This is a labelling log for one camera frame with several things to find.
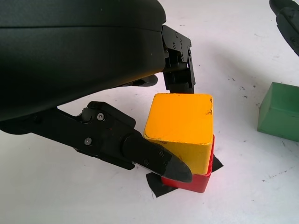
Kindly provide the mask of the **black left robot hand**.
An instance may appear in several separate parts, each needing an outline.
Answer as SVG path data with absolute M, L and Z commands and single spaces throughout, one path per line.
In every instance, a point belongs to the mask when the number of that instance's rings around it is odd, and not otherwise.
M 193 93 L 191 40 L 166 26 L 157 0 L 3 0 L 0 128 L 34 133 L 131 170 L 191 182 L 182 159 L 142 137 L 135 120 L 105 102 L 78 116 L 59 106 L 122 86 Z

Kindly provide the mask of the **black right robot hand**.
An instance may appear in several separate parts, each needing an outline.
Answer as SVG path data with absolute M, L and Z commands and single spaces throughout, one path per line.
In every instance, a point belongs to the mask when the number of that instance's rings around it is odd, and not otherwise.
M 299 55 L 299 5 L 292 0 L 269 0 L 269 5 L 281 35 Z

